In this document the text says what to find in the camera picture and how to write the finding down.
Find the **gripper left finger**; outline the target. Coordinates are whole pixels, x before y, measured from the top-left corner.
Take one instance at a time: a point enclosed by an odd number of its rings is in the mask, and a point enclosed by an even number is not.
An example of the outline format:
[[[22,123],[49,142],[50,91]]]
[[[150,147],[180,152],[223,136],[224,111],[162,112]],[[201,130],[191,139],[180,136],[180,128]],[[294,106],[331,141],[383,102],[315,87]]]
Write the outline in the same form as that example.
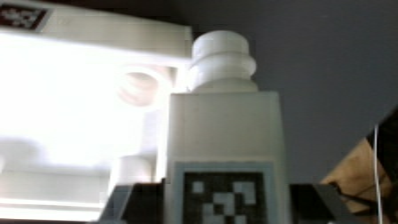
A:
[[[164,184],[118,185],[95,224],[164,224]]]

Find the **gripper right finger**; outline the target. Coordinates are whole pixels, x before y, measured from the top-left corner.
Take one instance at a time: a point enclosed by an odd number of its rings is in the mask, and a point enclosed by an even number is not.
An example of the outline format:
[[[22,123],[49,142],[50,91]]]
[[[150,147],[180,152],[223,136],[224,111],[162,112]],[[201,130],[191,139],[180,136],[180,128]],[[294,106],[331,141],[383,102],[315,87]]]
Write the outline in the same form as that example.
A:
[[[361,224],[331,185],[292,184],[294,224]]]

